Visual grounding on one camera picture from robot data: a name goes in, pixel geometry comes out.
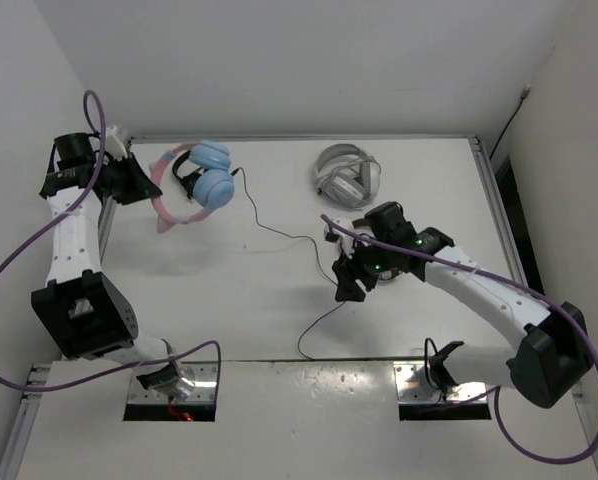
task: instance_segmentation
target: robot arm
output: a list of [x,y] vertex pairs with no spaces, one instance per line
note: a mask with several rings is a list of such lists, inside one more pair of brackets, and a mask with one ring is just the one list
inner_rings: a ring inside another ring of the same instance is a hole
[[[478,269],[453,240],[434,228],[416,232],[396,202],[388,202],[365,215],[374,237],[384,243],[426,253]],[[349,221],[336,220],[346,228]],[[326,239],[339,240],[328,229]],[[542,302],[489,278],[440,263],[429,262],[342,238],[342,253],[333,264],[338,287],[336,300],[363,301],[382,271],[397,268],[412,273],[455,297],[490,323],[510,348],[474,348],[455,341],[429,359],[436,387],[480,381],[516,388],[535,405],[552,407],[590,368],[592,361],[576,332]],[[582,313],[563,307],[584,328]]]
[[[179,398],[190,387],[176,362],[142,365],[172,356],[172,347],[139,330],[132,306],[102,272],[98,220],[104,201],[126,205],[161,195],[130,152],[125,132],[110,127],[105,135],[108,162],[79,208],[55,227],[46,286],[32,293],[32,307],[67,358],[136,362],[144,388]],[[58,170],[51,165],[40,193],[53,216],[83,193],[94,170],[92,143],[96,148],[98,140],[83,133],[55,139]]]

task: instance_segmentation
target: white headphones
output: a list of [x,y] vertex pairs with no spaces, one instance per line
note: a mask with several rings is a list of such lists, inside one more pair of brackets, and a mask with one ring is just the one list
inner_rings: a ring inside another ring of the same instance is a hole
[[[354,155],[357,158],[346,158]],[[326,173],[326,167],[340,164]],[[372,155],[349,143],[326,148],[315,162],[317,193],[325,193],[338,204],[348,208],[367,205],[379,191],[381,165]]]

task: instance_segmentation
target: table surface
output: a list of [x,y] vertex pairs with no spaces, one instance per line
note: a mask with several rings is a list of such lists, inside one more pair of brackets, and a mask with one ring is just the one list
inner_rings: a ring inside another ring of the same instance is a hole
[[[56,362],[49,383],[105,362]],[[44,394],[18,480],[593,480],[592,460],[537,463],[494,420],[400,422],[392,365],[226,362],[216,421],[123,422],[130,373]],[[550,456],[585,439],[570,396],[542,410],[504,391],[524,446]]]
[[[396,200],[417,229],[434,226],[484,268],[509,275],[488,198],[468,139],[359,140],[381,163],[381,188],[373,205]],[[322,213],[361,217],[315,194],[312,165],[336,140],[227,142],[233,167],[245,168],[260,220],[317,241],[330,266],[336,246],[323,240]],[[141,144],[142,167],[170,144]],[[130,301],[143,331],[178,351],[217,339],[230,360],[296,359],[297,338],[336,306],[335,287],[318,272],[314,247],[258,228],[235,178],[232,202],[207,220],[158,235],[150,202],[118,207],[103,267]],[[171,175],[164,202],[194,212]],[[349,303],[304,337],[302,348],[320,358],[381,358],[420,354],[425,337],[438,345],[464,340],[505,345],[484,320],[447,294],[400,276],[380,285],[364,303]],[[200,358],[211,358],[202,353]]]

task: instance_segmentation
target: cat ear headphones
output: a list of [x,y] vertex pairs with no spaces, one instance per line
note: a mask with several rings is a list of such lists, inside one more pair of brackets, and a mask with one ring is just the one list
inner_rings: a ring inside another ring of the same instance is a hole
[[377,195],[380,175],[379,162],[349,143],[326,148],[317,158],[314,168],[317,193],[325,193],[348,208],[363,207]]
[[[160,197],[152,199],[157,212],[157,232],[163,233],[177,224],[200,222],[215,210],[225,206],[235,193],[233,175],[230,168],[230,153],[225,145],[202,140],[199,143],[183,143],[165,152],[159,160],[150,165],[152,182],[160,186],[163,174],[172,160],[172,173],[186,191],[189,199],[196,200],[203,209],[194,215],[182,217],[171,215]],[[179,168],[186,161],[197,165],[194,172],[185,177],[178,175]]]

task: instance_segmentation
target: rectangular opening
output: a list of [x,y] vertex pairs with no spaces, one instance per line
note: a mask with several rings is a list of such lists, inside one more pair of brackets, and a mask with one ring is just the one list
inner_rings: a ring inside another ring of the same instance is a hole
[[213,405],[172,405],[170,411],[168,405],[127,404],[123,419],[125,422],[214,422],[215,408]]
[[492,420],[487,403],[461,405],[399,405],[399,420]]

